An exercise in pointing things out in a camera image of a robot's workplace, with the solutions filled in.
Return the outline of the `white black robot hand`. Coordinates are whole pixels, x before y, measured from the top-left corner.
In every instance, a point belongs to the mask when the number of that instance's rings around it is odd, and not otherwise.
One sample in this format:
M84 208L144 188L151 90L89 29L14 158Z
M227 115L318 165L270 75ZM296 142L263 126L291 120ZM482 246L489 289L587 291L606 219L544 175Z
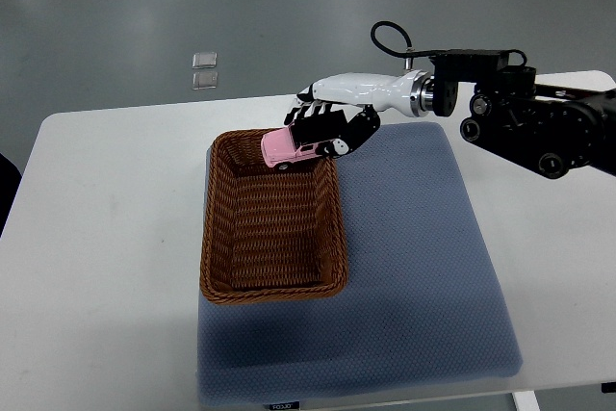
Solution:
M432 111L434 78L427 71L411 70L402 76L345 73L322 78L295 96L286 114L286 125L298 124L306 135L316 130L313 118L331 112L334 105L352 106L360 112L335 130L317 148L321 157L339 158L355 151L380 127L379 114L394 109L409 117Z

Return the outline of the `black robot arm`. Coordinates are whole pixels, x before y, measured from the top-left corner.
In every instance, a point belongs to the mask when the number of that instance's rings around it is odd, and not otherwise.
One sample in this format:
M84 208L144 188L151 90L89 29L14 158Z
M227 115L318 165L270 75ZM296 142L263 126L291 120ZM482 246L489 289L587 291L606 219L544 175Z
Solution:
M461 83L474 84L470 116L461 137L543 177L558 179L573 168L615 172L615 91L536 83L535 68L511 64L513 50L424 50L398 52L373 44L411 65L427 57L434 66L412 91L412 108L451 116Z

